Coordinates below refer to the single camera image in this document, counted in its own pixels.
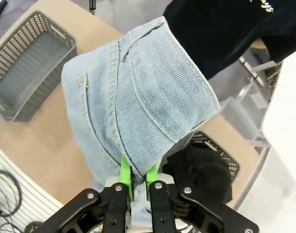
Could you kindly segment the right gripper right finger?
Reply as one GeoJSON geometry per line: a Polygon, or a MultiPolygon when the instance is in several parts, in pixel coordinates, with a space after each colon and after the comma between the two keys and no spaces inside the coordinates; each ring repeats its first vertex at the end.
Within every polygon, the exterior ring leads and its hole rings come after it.
{"type": "Polygon", "coordinates": [[[175,233],[178,218],[201,233],[258,233],[257,224],[231,209],[205,190],[186,180],[175,185],[173,178],[158,173],[153,165],[146,173],[152,230],[175,233]]]}

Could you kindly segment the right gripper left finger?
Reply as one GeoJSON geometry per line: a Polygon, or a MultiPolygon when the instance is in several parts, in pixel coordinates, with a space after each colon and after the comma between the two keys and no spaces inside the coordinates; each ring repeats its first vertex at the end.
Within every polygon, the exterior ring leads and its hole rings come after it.
{"type": "Polygon", "coordinates": [[[87,188],[42,224],[44,233],[90,233],[102,226],[103,233],[125,233],[126,215],[132,200],[132,170],[121,158],[120,176],[111,177],[99,193],[87,188]]]}

